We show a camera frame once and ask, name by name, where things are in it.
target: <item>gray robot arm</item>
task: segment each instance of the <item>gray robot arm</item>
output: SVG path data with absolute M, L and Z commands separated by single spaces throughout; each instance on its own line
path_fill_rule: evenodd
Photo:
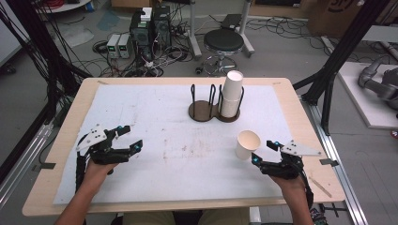
M 360 77 L 358 78 L 358 85 L 362 88 L 369 89 L 377 94 L 377 96 L 383 100 L 388 101 L 389 105 L 397 105 L 398 101 L 398 68 L 393 70 L 387 70 L 384 73 L 383 82 L 376 82 L 373 80 L 374 75 L 377 73 L 377 69 L 380 66 L 382 59 L 375 60 L 369 67 L 366 67 Z

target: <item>stack of paper cups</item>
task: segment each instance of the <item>stack of paper cups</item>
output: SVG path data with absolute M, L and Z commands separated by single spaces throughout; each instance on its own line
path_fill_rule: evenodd
M 243 74 L 236 70 L 227 73 L 225 84 L 222 88 L 222 105 L 219 112 L 223 117 L 230 118 L 237 114 L 242 93 Z

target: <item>power supply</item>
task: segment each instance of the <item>power supply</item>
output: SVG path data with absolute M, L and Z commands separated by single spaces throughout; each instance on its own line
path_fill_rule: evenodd
M 112 35 L 106 44 L 106 48 L 108 49 L 109 57 L 118 58 L 120 57 L 119 48 L 117 48 L 117 43 L 119 42 L 120 35 Z
M 120 57 L 130 58 L 132 53 L 132 41 L 129 34 L 123 34 L 117 44 L 119 47 Z

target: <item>cardboard box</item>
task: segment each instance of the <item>cardboard box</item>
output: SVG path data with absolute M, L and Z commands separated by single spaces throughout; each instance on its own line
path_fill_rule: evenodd
M 319 0 L 308 19 L 308 30 L 313 36 L 341 38 L 362 5 L 358 1 Z
M 113 8 L 153 8 L 157 0 L 111 0 Z

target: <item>human arm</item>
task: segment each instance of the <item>human arm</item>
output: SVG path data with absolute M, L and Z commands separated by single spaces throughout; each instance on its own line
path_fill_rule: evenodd
M 90 159 L 82 184 L 61 216 L 59 216 L 58 220 L 55 222 L 55 225 L 83 224 L 91 201 L 100 190 L 100 186 L 105 180 L 107 173 L 116 165 L 117 164 L 99 165 Z
M 301 177 L 285 180 L 271 176 L 271 179 L 281 188 L 284 199 L 289 206 L 294 225 L 314 225 L 305 195 L 305 186 Z

